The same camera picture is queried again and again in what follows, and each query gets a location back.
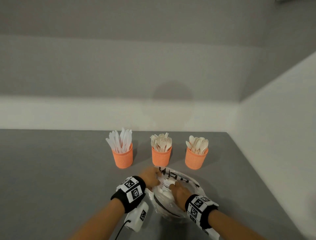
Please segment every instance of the wrist band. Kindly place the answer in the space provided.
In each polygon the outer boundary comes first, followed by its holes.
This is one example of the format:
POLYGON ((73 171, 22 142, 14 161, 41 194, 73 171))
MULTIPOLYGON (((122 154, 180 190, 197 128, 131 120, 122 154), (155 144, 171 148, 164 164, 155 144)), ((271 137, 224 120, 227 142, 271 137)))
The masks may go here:
POLYGON ((117 188, 113 198, 119 199, 124 208, 125 213, 134 210, 145 197, 146 184, 143 179, 138 176, 132 176, 125 179, 117 188))
POLYGON ((188 216, 204 232, 205 229, 212 228, 208 223, 208 217, 211 211, 217 210, 218 204, 211 201, 206 196, 191 195, 185 203, 185 210, 188 216))

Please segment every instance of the orange mesh cup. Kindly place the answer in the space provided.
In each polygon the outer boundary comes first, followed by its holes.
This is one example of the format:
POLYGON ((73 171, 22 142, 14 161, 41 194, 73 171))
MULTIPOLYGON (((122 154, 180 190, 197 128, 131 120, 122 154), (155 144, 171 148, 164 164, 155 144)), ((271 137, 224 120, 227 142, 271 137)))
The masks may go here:
POLYGON ((117 153, 112 150, 115 164, 118 168, 127 168, 133 163, 133 144, 126 153, 117 153))
POLYGON ((203 155, 198 155, 191 152, 190 149, 186 148, 185 164, 188 166, 188 168, 191 168, 194 170, 199 169, 202 166, 208 151, 209 151, 209 148, 205 150, 205 153, 203 155))
POLYGON ((153 164, 155 166, 167 166, 170 159, 172 146, 165 153, 157 152, 153 147, 151 147, 151 153, 153 157, 153 164))

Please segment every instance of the gray countertop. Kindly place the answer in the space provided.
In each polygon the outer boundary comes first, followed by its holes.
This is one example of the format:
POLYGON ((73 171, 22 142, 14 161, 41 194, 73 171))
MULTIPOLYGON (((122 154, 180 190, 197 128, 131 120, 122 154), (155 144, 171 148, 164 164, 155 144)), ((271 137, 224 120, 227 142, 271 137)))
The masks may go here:
MULTIPOLYGON (((115 166, 109 131, 0 130, 0 239, 66 239, 109 202, 127 176, 151 166, 150 136, 133 131, 134 162, 115 166)), ((267 239, 304 239, 227 133, 169 132, 168 167, 196 179, 219 209, 267 239), (189 135, 209 140, 199 170, 184 162, 189 135)), ((149 213, 140 232, 118 239, 209 239, 193 223, 174 224, 149 213)), ((120 229, 122 219, 111 239, 120 229)))

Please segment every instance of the hand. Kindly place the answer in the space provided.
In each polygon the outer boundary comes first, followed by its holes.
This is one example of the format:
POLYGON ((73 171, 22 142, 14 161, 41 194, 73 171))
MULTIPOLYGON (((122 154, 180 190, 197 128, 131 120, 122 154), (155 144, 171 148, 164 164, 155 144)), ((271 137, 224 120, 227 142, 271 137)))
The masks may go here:
POLYGON ((160 181, 157 179, 157 176, 161 177, 161 172, 156 167, 148 167, 138 175, 146 183, 146 188, 150 191, 153 190, 153 187, 160 185, 160 181))
POLYGON ((175 184, 170 184, 169 189, 172 192, 176 205, 185 212, 185 203, 192 193, 178 181, 175 184))

